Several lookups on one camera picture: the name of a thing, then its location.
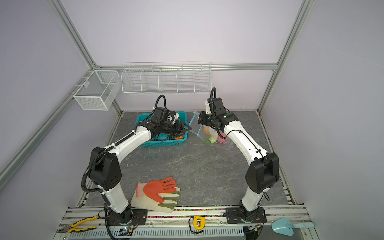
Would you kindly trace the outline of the clear zip top bag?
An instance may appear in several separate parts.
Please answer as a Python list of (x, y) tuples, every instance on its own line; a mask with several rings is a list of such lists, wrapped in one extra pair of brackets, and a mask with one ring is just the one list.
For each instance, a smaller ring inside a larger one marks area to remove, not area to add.
[(217, 137), (216, 143), (213, 145), (207, 145), (209, 147), (220, 148), (223, 150), (230, 150), (234, 147), (234, 143), (229, 138), (227, 138), (228, 142), (226, 144), (220, 144), (218, 142), (219, 135), (217, 134), (217, 132), (215, 130), (213, 130), (211, 128), (210, 128), (211, 135), (210, 136), (206, 135), (203, 131), (203, 125), (198, 124), (199, 115), (200, 115), (200, 113), (193, 112), (192, 119), (189, 122), (189, 125), (192, 127), (192, 129), (190, 130), (191, 133), (195, 134), (203, 143), (204, 143), (204, 140), (210, 136)]

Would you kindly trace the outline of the teal plastic basket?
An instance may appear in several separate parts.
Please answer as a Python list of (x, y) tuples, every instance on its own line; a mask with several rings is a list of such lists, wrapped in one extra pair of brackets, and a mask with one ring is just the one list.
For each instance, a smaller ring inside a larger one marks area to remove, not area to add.
[[(178, 111), (177, 113), (180, 114), (178, 120), (181, 120), (187, 123), (188, 121), (187, 113), (184, 111)], [(149, 114), (150, 113), (140, 114), (137, 117), (136, 124), (139, 123), (140, 121), (143, 121), (147, 116), (149, 116)], [(160, 134), (152, 138), (150, 141), (147, 141), (141, 144), (141, 146), (143, 148), (154, 148), (154, 147), (168, 147), (168, 146), (183, 145), (188, 138), (188, 132), (182, 136), (184, 137), (184, 139), (174, 140), (175, 139), (174, 137), (168, 137), (168, 135), (166, 134)]]

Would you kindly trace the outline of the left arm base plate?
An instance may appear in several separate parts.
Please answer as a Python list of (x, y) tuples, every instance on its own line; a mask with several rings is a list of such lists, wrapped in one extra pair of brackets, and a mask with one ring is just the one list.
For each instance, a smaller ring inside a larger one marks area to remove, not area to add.
[(109, 226), (142, 226), (146, 224), (147, 214), (146, 209), (133, 209), (121, 214), (108, 210), (107, 223)]

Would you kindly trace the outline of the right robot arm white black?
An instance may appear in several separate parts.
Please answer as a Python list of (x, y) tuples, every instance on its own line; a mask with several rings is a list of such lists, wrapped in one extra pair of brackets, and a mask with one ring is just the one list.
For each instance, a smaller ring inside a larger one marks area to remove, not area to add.
[(241, 151), (248, 163), (245, 180), (248, 185), (239, 207), (227, 208), (229, 224), (264, 224), (267, 222), (260, 202), (268, 199), (268, 190), (280, 179), (280, 161), (276, 153), (262, 148), (245, 130), (239, 118), (227, 110), (215, 87), (206, 101), (206, 110), (200, 113), (198, 123), (207, 126), (212, 136), (221, 140), (229, 138)]

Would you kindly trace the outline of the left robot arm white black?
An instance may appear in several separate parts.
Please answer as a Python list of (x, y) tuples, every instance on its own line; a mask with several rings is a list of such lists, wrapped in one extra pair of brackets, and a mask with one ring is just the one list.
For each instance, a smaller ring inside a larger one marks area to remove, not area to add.
[[(174, 140), (191, 129), (179, 113), (169, 110), (166, 105), (159, 107), (155, 102), (152, 112), (136, 123), (129, 134), (106, 147), (92, 150), (89, 165), (81, 179), (81, 188), (85, 193), (99, 193), (102, 196), (107, 223), (128, 225), (135, 218), (132, 211), (134, 205), (126, 198), (121, 186), (121, 162), (140, 145), (159, 135), (164, 134), (167, 139)], [(172, 177), (150, 181), (136, 192), (144, 195), (143, 198), (135, 198), (137, 203), (144, 203), (143, 209), (154, 206), (156, 211), (166, 213), (173, 211), (179, 196), (179, 189)]]

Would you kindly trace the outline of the orange toy fruit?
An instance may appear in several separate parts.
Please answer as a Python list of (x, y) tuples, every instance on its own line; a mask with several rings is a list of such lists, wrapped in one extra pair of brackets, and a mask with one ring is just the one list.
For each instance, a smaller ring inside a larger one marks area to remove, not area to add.
[(210, 133), (210, 127), (208, 126), (203, 126), (203, 131), (206, 135), (210, 136), (211, 133)]

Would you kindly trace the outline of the yellow tape measure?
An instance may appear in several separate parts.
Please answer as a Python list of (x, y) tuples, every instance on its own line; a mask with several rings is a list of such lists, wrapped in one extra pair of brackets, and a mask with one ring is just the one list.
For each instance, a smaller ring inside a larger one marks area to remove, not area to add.
[(192, 235), (202, 234), (204, 232), (206, 218), (202, 216), (191, 216), (188, 223)]

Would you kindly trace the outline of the yellow black pliers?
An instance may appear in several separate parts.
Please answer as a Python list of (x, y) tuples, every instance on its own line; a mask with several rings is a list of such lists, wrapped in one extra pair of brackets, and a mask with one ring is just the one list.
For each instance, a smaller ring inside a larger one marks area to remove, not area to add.
[(96, 227), (78, 228), (78, 226), (86, 222), (97, 220), (98, 218), (99, 218), (98, 216), (93, 216), (93, 217), (81, 219), (73, 224), (65, 225), (64, 227), (58, 229), (57, 233), (82, 233), (82, 232), (94, 230), (96, 229)]

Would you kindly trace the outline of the green striped work glove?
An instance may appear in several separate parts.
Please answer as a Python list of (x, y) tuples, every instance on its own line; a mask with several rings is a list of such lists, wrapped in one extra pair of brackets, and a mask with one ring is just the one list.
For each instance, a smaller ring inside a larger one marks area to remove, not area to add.
[(140, 184), (131, 199), (131, 205), (133, 208), (146, 209), (155, 212), (172, 213), (175, 207), (178, 206), (180, 200), (181, 189), (176, 187), (176, 191), (173, 193), (159, 193), (158, 197), (162, 198), (162, 202), (151, 199), (144, 193), (144, 185)]

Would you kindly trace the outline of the white mesh box basket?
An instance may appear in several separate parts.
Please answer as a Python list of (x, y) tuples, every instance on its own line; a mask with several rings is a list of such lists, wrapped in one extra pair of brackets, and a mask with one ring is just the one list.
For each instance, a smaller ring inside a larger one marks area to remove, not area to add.
[(75, 92), (74, 98), (83, 110), (107, 111), (121, 87), (117, 71), (94, 70)]

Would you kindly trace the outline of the teal plastic scoop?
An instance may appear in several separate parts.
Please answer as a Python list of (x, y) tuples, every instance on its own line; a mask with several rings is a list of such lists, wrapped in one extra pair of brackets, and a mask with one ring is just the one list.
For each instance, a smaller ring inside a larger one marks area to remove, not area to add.
[(292, 224), (288, 218), (281, 218), (274, 221), (271, 227), (275, 233), (291, 237), (294, 235), (294, 229), (312, 229), (315, 225), (312, 222)]

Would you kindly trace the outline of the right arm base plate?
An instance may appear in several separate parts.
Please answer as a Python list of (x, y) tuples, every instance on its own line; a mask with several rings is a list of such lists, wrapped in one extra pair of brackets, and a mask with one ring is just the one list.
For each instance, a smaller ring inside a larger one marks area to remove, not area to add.
[(267, 222), (265, 209), (258, 207), (251, 212), (244, 207), (226, 208), (223, 216), (228, 224), (264, 224)]

